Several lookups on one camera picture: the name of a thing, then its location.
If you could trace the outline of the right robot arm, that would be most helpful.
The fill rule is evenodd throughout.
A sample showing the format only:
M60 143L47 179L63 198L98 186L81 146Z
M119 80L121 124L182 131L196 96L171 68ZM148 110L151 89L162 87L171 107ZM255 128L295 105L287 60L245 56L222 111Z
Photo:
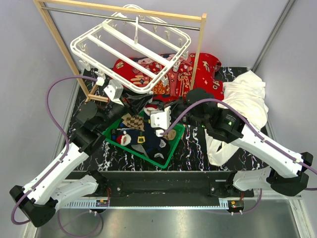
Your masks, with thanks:
M168 104L156 103L149 112L151 127L163 136L177 123L202 127L213 139L235 145L267 164L254 171L233 172L225 183L229 196L248 189L271 188L286 196L295 196L307 189L312 154L291 151L256 129L244 116L202 88L187 93L185 99Z

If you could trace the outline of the white plastic clip hanger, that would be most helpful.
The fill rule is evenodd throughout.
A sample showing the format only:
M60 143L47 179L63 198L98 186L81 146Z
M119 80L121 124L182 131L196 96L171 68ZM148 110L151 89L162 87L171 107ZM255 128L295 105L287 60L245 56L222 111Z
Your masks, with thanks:
M105 19L72 40L70 49L86 70L94 67L98 70L99 77L109 76L118 80L123 88L137 94L148 94L153 93L153 88L159 82L166 86L166 74L171 69L178 70L180 58L188 58L191 38L179 28L138 23L138 20L167 23L159 17L146 16L140 10L141 7L137 5L125 5L123 10L118 10L111 16L134 19L136 23ZM160 63L163 69L154 74L131 59L143 57ZM123 60L149 76L150 83L145 87L138 87L114 72L112 68L117 60Z

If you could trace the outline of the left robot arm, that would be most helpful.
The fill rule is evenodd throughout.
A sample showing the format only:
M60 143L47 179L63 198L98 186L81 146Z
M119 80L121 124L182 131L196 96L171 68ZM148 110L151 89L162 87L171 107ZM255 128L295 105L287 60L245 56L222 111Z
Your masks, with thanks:
M97 151L106 139L103 132L125 114L137 115L153 98L151 94L122 96L122 104L109 102L104 109L89 101L79 108L79 127L60 154L36 178L24 186L16 185L10 195L35 227L46 224L64 205L86 195L107 193L107 179L94 170L71 184L61 182Z

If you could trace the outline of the navy santa christmas sock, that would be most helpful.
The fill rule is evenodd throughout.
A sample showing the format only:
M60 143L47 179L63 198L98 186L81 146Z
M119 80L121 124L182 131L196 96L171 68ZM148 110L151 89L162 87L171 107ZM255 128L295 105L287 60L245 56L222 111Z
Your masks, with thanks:
M117 137L116 142L122 146L145 144L152 148L158 147L160 144L160 137L156 136L155 129L151 128L150 125L150 112L155 110L155 108L150 106L145 107L143 110L143 115L141 117L144 119L145 131L131 129L123 124L123 126L120 126L122 128L121 134Z

